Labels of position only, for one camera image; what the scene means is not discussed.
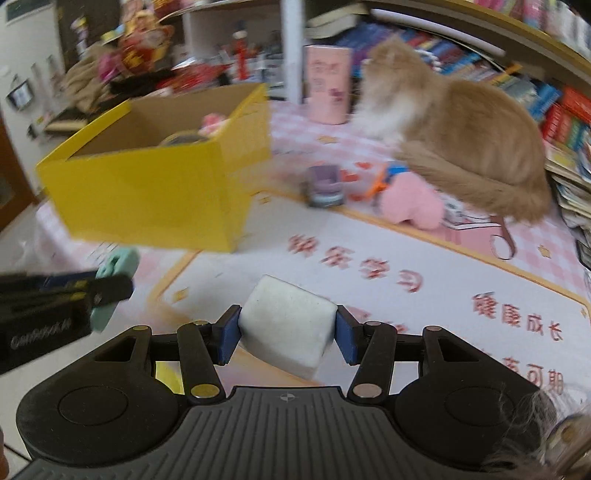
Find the wall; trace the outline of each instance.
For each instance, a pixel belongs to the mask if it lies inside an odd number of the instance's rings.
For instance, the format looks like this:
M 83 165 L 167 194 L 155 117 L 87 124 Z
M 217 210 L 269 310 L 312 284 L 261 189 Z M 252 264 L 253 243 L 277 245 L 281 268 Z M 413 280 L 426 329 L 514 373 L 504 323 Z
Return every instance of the wall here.
M 43 114 L 41 103 L 35 101 L 26 111 L 16 112 L 7 102 L 6 95 L 11 90 L 12 78 L 18 74 L 21 80 L 31 79 L 31 64 L 37 63 L 48 84 L 47 57 L 53 55 L 62 64 L 59 37 L 57 33 L 56 11 L 54 7 L 32 12 L 27 16 L 7 24 L 6 4 L 0 7 L 0 72 L 4 67 L 10 69 L 6 76 L 0 74 L 0 111 L 8 130 L 12 146 L 25 171 L 33 190 L 38 191 L 40 182 L 35 174 L 35 165 L 53 148 L 58 140 L 41 142 L 27 137 L 28 126 Z M 59 113 L 65 104 L 54 101 L 54 111 Z
M 232 34 L 240 20 L 246 22 L 248 43 L 267 43 L 273 30 L 281 30 L 279 5 L 194 12 L 183 16 L 189 51 L 198 59 L 217 55 L 216 45 L 233 42 Z

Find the yellow cardboard box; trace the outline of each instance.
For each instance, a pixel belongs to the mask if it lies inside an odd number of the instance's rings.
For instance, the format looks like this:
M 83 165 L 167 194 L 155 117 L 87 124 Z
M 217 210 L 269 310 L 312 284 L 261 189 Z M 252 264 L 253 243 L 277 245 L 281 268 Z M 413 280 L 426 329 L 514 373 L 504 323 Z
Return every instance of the yellow cardboard box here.
M 159 147 L 229 120 L 214 138 Z M 265 87 L 245 83 L 125 102 L 56 148 L 37 173 L 70 233 L 93 241 L 233 251 L 271 158 Z

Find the white foam cube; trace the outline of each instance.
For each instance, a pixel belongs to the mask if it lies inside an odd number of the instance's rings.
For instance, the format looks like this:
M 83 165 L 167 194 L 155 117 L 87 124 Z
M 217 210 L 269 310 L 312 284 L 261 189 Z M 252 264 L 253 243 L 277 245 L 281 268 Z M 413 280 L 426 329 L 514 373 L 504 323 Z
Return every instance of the white foam cube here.
M 335 337 L 336 305 L 265 275 L 240 312 L 242 344 L 255 357 L 311 378 Z

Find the pink box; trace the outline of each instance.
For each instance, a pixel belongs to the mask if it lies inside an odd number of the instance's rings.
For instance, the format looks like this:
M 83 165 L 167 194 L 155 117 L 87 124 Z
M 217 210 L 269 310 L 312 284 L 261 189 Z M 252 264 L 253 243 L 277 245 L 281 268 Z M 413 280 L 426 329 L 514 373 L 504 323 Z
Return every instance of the pink box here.
M 310 84 L 308 117 L 321 124 L 344 124 L 350 105 L 351 49 L 310 45 L 306 52 Z

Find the stuffed animal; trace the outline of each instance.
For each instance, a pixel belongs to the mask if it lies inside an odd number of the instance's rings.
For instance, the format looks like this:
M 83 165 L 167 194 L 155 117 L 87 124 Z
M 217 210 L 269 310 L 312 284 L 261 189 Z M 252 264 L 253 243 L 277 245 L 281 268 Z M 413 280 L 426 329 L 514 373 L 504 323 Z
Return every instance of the stuffed animal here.
M 443 220 L 440 196 L 422 177 L 405 171 L 395 175 L 380 197 L 380 209 L 392 223 L 410 221 L 421 230 L 434 230 Z

